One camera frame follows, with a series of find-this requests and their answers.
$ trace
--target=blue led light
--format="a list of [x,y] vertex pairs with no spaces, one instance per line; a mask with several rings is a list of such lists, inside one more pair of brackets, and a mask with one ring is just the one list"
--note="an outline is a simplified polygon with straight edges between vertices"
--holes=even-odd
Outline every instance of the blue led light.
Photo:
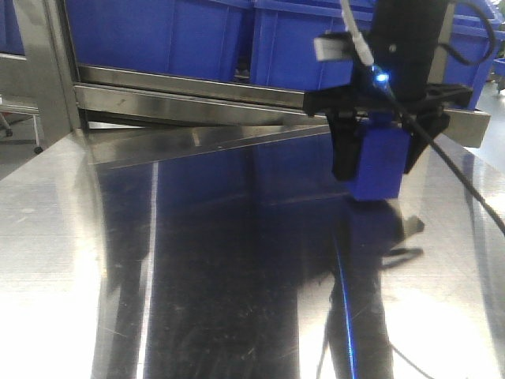
[[387,83],[389,81],[389,75],[386,73],[379,73],[376,75],[376,82],[377,83]]

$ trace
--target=metal post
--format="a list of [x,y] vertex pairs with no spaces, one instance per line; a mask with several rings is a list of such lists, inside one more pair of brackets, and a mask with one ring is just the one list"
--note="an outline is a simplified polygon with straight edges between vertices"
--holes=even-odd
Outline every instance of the metal post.
[[42,119],[53,144],[80,128],[73,82],[78,81],[64,0],[14,0],[28,74]]
[[[442,25],[442,31],[440,32],[440,43],[449,43],[451,40],[452,22],[455,16],[455,9],[455,4],[449,4],[447,6],[447,12],[445,13],[445,18]],[[428,82],[443,83],[446,66],[447,52],[439,47],[435,51],[435,57],[433,58],[432,69],[429,73]]]

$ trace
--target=floor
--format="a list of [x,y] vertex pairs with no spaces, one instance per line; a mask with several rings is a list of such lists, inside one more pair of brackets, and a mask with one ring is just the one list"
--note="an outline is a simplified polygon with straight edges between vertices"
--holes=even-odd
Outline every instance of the floor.
[[469,150],[501,172],[505,172],[505,91],[499,94],[496,84],[487,83],[477,107],[491,115],[488,131],[480,148]]
[[[498,94],[494,83],[487,83],[477,105],[482,111],[492,115],[488,131],[480,148],[469,150],[494,168],[505,172],[505,91]],[[36,156],[33,152],[35,135],[32,119],[16,121],[12,124],[12,137],[0,131],[0,180]]]

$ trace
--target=black cable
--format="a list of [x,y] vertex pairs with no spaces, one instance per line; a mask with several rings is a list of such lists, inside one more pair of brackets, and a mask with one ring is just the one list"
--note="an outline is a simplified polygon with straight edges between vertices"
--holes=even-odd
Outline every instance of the black cable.
[[496,213],[496,211],[486,202],[484,197],[479,193],[479,191],[473,186],[471,181],[459,170],[452,159],[445,153],[445,151],[430,137],[428,133],[419,125],[419,122],[408,112],[407,109],[393,95],[389,88],[382,88],[383,93],[386,95],[387,99],[393,105],[395,110],[404,118],[407,125],[411,126],[413,131],[417,133],[425,142],[427,142],[433,150],[442,158],[445,164],[451,169],[456,178],[464,185],[464,187],[470,192],[470,194],[482,205],[482,208],[491,216],[492,220],[495,222],[496,226],[500,229],[503,236],[505,236],[505,223],[501,217]]
[[410,359],[408,359],[400,350],[396,348],[395,345],[391,343],[391,349],[398,354],[405,362],[409,363],[418,373],[426,377],[427,379],[435,379],[434,377],[428,375],[425,371],[423,371],[419,366],[417,366],[414,362],[412,362]]
[[456,59],[463,65],[476,66],[487,60],[495,50],[496,47],[495,31],[492,29],[491,23],[489,22],[486,14],[481,10],[481,8],[479,8],[475,4],[467,2],[466,0],[450,0],[450,2],[452,2],[453,4],[463,4],[464,6],[468,6],[479,17],[479,19],[482,21],[482,24],[484,25],[484,28],[486,29],[486,32],[488,33],[489,38],[488,50],[486,51],[486,53],[482,58],[479,58],[476,61],[470,61],[465,57],[463,57],[461,53],[456,49],[454,49],[449,43],[439,43],[439,46],[441,46],[447,53],[449,53],[452,56],[452,58]]

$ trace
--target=blue gripper block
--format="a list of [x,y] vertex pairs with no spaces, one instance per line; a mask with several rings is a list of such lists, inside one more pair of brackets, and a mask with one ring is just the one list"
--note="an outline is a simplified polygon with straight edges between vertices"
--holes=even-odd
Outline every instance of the blue gripper block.
[[392,124],[387,116],[373,116],[361,127],[364,133],[361,157],[356,177],[346,183],[349,191],[359,201],[398,197],[410,135]]

